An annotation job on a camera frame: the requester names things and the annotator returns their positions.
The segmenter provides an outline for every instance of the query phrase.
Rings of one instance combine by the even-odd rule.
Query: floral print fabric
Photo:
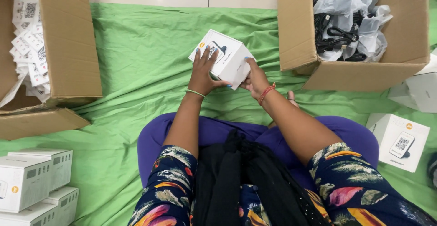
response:
[[[163,146],[128,226],[190,225],[196,167],[197,161],[188,151],[178,146]],[[307,190],[309,196],[333,225],[436,225],[345,143],[319,151],[309,161],[308,169],[318,190],[318,194]],[[251,184],[241,185],[240,224],[273,226],[257,190]]]

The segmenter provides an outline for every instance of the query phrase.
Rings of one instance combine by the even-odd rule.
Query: jiovoicebox box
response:
[[[209,57],[218,49],[217,59],[209,70],[211,77],[232,83],[232,89],[236,90],[250,72],[250,66],[244,58],[252,58],[252,54],[242,42],[209,30],[188,58],[194,62],[196,50],[199,49],[203,55],[207,46]]]
[[[378,140],[379,161],[416,172],[429,127],[393,114],[373,113],[366,128]]]

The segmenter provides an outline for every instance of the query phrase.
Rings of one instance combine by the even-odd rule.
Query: open cardboard box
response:
[[[17,82],[9,50],[15,38],[14,0],[0,0],[0,99]],[[0,139],[82,128],[90,123],[73,111],[102,95],[94,29],[88,0],[39,0],[51,98],[44,104],[25,96],[25,86],[0,108]]]
[[[429,62],[428,0],[380,0],[391,21],[382,32],[388,47],[379,63],[321,61],[315,50],[313,0],[277,0],[281,71],[311,75],[303,89],[383,91]]]

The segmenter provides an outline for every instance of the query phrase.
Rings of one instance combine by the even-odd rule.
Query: stack of white boxes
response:
[[[70,182],[72,150],[30,148],[0,157],[0,225],[68,226],[79,189]]]

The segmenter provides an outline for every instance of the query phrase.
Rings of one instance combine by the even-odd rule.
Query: person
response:
[[[199,116],[202,101],[214,88],[208,58],[197,50],[188,90],[176,113],[158,116],[138,138],[139,173],[144,187],[129,226],[193,223],[199,147],[225,143],[230,132],[260,143],[286,166],[308,193],[321,218],[334,225],[437,225],[426,212],[404,199],[375,169],[379,145],[362,125],[336,116],[312,117],[299,109],[294,94],[283,97],[253,58],[248,78],[240,85],[274,120],[275,127],[235,123]],[[264,207],[257,184],[241,184],[235,209],[239,224],[273,226],[276,212]]]

